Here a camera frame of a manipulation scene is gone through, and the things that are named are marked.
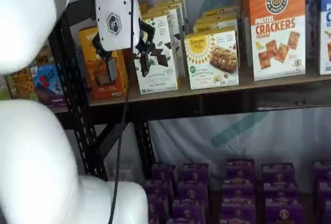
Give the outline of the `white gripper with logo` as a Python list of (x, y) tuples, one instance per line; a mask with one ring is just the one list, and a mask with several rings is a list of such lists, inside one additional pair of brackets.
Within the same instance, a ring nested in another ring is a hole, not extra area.
[(95, 0), (98, 33), (92, 44), (107, 72), (107, 84), (114, 84), (117, 69), (112, 52), (134, 46), (139, 54), (141, 73), (149, 73), (148, 55), (155, 47), (153, 39), (155, 28), (139, 20), (141, 17), (138, 0)]

